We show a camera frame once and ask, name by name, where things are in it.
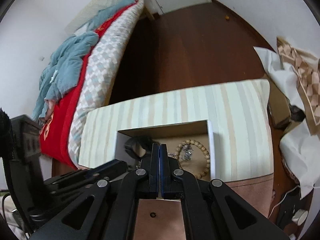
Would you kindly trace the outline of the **pink striped table cloth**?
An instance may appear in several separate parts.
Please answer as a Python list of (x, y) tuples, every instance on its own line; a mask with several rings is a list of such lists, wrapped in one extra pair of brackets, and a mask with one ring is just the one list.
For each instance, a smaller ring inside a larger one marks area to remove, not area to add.
[(265, 79), (145, 96), (89, 112), (79, 164), (131, 165), (93, 186), (103, 239), (286, 239), (229, 182), (273, 173)]

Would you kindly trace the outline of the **white sheet pile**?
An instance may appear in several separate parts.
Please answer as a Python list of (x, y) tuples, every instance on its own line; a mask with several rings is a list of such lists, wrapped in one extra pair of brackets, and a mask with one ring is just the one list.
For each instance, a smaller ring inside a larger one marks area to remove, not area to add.
[[(298, 77), (293, 65), (280, 60), (280, 56), (266, 48), (254, 48), (263, 68), (280, 91), (294, 106), (306, 112), (298, 95)], [(280, 150), (289, 171), (298, 179), (301, 198), (313, 190), (319, 180), (319, 135), (312, 135), (306, 120), (285, 132), (280, 140)]]

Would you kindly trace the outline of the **beige geometric patterned cloth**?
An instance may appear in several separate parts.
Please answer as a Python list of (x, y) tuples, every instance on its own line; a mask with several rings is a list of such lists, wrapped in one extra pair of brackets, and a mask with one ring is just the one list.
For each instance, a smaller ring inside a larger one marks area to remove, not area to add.
[(277, 50), (282, 63), (293, 66), (297, 90), (304, 105), (306, 123), (312, 135), (319, 133), (319, 58), (295, 48), (283, 37), (277, 37)]

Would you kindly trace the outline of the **bed with red blanket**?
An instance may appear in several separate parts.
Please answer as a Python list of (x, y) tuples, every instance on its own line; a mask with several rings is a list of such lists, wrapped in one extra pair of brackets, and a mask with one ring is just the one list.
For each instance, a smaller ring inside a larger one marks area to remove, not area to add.
[[(91, 0), (66, 26), (69, 37), (99, 10), (120, 0)], [(39, 122), (41, 152), (77, 168), (81, 138), (90, 111), (106, 105), (111, 96), (121, 58), (132, 31), (144, 10), (144, 0), (135, 0), (95, 29), (99, 41), (83, 57), (79, 82), (60, 101), (50, 104)]]

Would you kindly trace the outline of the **blue-grey quilt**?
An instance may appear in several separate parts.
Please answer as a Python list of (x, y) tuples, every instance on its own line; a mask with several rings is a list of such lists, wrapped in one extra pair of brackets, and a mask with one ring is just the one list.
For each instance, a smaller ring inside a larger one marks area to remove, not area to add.
[(81, 27), (81, 33), (67, 38), (50, 57), (39, 80), (39, 96), (31, 115), (35, 121), (44, 119), (50, 104), (60, 101), (79, 82), (83, 57), (99, 41), (95, 32), (106, 20), (135, 0), (120, 0), (113, 6), (99, 10)]

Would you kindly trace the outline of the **brown cardboard box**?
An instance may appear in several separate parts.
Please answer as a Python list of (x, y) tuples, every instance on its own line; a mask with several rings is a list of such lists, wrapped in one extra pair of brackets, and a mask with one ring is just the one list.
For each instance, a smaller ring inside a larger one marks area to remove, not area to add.
[(297, 106), (291, 105), (287, 97), (280, 91), (272, 80), (270, 83), (270, 96), (268, 110), (276, 129), (288, 133), (305, 119), (305, 113)]

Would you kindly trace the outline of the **white cardboard jewelry box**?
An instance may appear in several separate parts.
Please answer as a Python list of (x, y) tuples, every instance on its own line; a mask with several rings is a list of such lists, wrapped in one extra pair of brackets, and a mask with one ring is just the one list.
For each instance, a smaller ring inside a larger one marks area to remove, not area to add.
[[(176, 158), (181, 169), (202, 180), (216, 177), (215, 147), (212, 122), (200, 120), (177, 124), (123, 129), (116, 132), (114, 157), (137, 167), (151, 150), (150, 144), (165, 144), (168, 156)], [(194, 150), (190, 161), (181, 161), (180, 151), (190, 144)]]

